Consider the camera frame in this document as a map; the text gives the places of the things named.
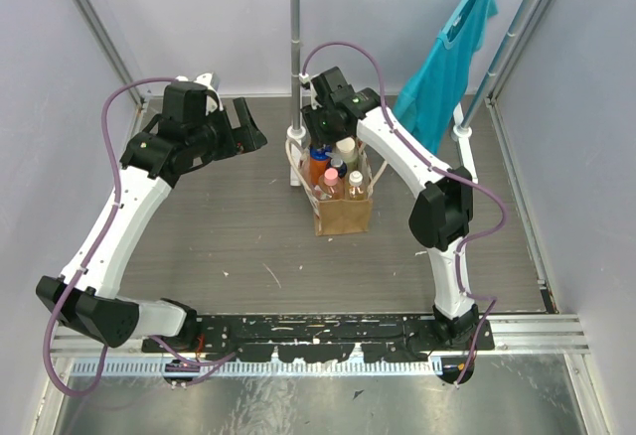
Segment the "orange bottle blue cap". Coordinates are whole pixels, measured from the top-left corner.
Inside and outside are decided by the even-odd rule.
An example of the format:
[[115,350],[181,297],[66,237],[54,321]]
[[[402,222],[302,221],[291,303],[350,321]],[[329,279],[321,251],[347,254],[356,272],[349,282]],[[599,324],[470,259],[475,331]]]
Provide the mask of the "orange bottle blue cap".
[[327,170],[331,154],[332,147],[330,145],[309,148],[309,183],[312,187],[318,185],[320,177]]

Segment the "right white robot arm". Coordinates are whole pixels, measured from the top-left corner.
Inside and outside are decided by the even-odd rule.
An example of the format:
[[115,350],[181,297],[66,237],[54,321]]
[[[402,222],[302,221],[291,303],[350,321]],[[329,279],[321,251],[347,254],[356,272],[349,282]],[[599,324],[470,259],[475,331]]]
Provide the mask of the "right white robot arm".
[[408,226],[427,249],[435,287],[433,328],[447,349],[463,346],[479,321],[469,295],[465,249],[461,241],[473,218],[472,176],[450,168],[416,141],[372,89],[355,91],[339,68],[299,78],[311,92],[301,109],[311,140],[334,145],[354,137],[375,150],[406,183],[414,197]]

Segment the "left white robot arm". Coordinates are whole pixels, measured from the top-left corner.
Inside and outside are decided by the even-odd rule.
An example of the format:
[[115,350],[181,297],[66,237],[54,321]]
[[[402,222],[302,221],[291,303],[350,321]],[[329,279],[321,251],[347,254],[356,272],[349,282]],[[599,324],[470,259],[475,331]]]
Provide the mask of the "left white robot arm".
[[177,352],[196,345],[192,308],[127,299],[119,289],[147,224],[182,176],[266,144],[244,98],[234,107],[238,126],[230,123],[212,72],[179,76],[165,87],[160,113],[128,141],[116,166],[118,184],[79,251],[59,276],[44,276],[36,286],[61,326],[109,348],[148,336],[162,336]]

